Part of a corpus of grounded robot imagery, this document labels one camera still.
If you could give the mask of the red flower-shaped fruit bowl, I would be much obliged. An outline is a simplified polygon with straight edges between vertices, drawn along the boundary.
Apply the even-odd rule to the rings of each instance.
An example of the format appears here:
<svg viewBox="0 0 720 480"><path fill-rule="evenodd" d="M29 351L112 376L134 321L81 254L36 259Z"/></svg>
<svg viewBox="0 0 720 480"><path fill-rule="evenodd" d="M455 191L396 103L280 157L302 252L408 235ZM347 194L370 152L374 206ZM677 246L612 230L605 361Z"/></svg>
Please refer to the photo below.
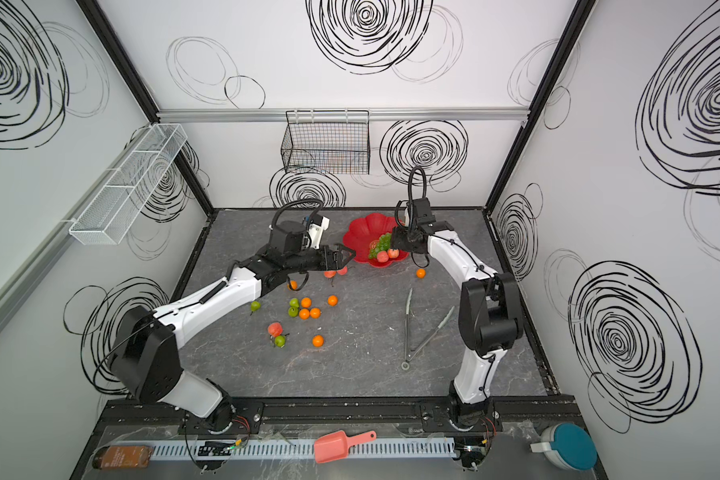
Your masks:
<svg viewBox="0 0 720 480"><path fill-rule="evenodd" d="M369 257L371 244L378 241L383 235L391 234L396 226L393 216L371 213L350 222L348 230L342 238L343 244L356 252L354 258L356 262L375 268L386 268L407 259L409 254L400 250L397 257L390 258L386 262L378 262L375 258Z"/></svg>

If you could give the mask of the green fake grape bunch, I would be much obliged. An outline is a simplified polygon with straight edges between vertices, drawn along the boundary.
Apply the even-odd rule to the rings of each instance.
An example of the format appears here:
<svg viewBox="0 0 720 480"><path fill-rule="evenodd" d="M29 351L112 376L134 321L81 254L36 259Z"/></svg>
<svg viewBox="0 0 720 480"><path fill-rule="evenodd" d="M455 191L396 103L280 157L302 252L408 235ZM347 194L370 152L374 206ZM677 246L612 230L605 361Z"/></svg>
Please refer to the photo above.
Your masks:
<svg viewBox="0 0 720 480"><path fill-rule="evenodd" d="M368 258L375 260L381 252L391 248L391 233L384 233L369 243Z"/></svg>

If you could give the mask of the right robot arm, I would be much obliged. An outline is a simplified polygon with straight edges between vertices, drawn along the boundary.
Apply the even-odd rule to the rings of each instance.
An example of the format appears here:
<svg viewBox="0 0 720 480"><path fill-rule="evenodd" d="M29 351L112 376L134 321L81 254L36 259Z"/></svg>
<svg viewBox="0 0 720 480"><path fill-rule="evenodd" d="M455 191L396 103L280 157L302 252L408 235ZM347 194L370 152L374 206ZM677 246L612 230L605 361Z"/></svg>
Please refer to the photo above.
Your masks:
<svg viewBox="0 0 720 480"><path fill-rule="evenodd" d="M465 428L487 411L500 362L523 336L520 291L511 273L487 266L461 241L453 227L438 221L427 198L399 201L393 248L437 261L460 287L458 328L465 345L462 363L449 387L450 422Z"/></svg>

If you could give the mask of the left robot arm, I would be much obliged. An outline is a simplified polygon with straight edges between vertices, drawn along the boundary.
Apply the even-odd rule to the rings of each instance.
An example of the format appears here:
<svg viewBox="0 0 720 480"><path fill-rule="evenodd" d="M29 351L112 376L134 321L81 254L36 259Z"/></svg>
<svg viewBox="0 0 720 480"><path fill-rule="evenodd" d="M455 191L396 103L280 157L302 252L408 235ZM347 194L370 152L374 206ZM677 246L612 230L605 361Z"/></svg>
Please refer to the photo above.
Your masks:
<svg viewBox="0 0 720 480"><path fill-rule="evenodd" d="M328 226L319 214L303 222L273 223L268 243L251 257L234 261L211 285L152 310L131 308L122 317L104 366L140 403L169 404L204 420L213 431L225 430L236 416L229 395L186 370L180 349L226 314L288 283L294 274L343 269L356 253L343 244L322 244Z"/></svg>

